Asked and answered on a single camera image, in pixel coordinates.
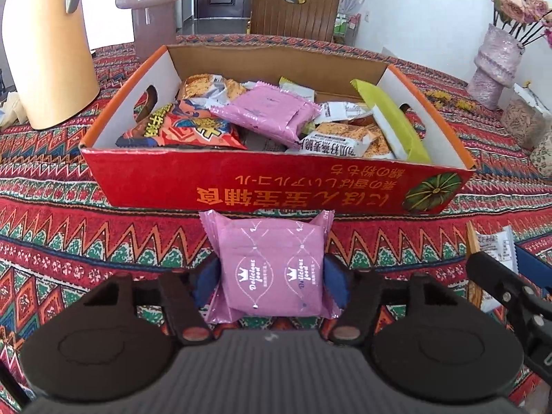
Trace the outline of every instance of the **table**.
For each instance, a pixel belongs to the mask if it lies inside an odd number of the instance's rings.
[[[404,60],[343,45],[255,35],[180,37],[213,45],[292,45],[328,54],[396,64],[425,91],[476,158],[463,193],[438,216],[336,216],[329,251],[353,268],[376,267],[392,278],[429,272],[464,295],[465,224],[482,233],[512,225],[523,247],[552,263],[552,185],[544,181],[496,114],[472,102],[466,83]],[[40,325],[118,271],[154,278],[167,268],[195,265],[210,252],[196,213],[109,205],[78,151],[78,142],[122,83],[138,68],[132,44],[96,50],[100,95],[60,127],[37,132],[13,126],[0,135],[0,355],[26,384],[17,350]],[[423,126],[416,122],[423,133]],[[309,218],[312,212],[265,212]],[[380,324],[404,314],[383,309]],[[140,308],[160,323],[161,312]],[[503,321],[504,311],[493,317]],[[319,319],[249,318],[225,328],[322,328]],[[527,369],[511,399],[520,402],[539,379]],[[0,390],[0,411],[15,403]]]

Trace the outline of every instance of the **pumpkin image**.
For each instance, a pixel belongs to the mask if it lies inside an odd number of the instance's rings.
[[[456,172],[438,174],[412,188],[402,207],[411,212],[431,210],[448,201],[461,185],[462,179]]]

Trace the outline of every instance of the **pink snack package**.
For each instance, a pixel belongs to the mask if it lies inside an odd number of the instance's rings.
[[[199,217],[222,264],[206,322],[243,316],[337,317],[323,294],[324,246],[333,211],[311,222],[290,219],[229,219],[214,210]]]
[[[230,104],[209,110],[292,149],[300,148],[298,135],[303,126],[320,114],[315,103],[265,82],[258,82]]]

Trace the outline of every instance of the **snack box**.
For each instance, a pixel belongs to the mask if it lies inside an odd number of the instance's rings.
[[[278,152],[118,148],[146,113],[174,100],[182,80],[199,73],[278,85],[285,76],[316,90],[317,102],[360,101],[350,84],[377,84],[426,127],[433,164]],[[206,135],[217,135],[206,132]],[[108,201],[120,207],[252,212],[336,210],[350,214],[435,214],[470,178],[474,161],[423,93],[393,65],[287,46],[162,46],[128,79],[86,135],[81,152]]]

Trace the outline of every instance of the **kettle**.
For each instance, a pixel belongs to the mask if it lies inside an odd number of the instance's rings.
[[[2,38],[33,128],[69,119],[98,95],[80,0],[6,0]]]

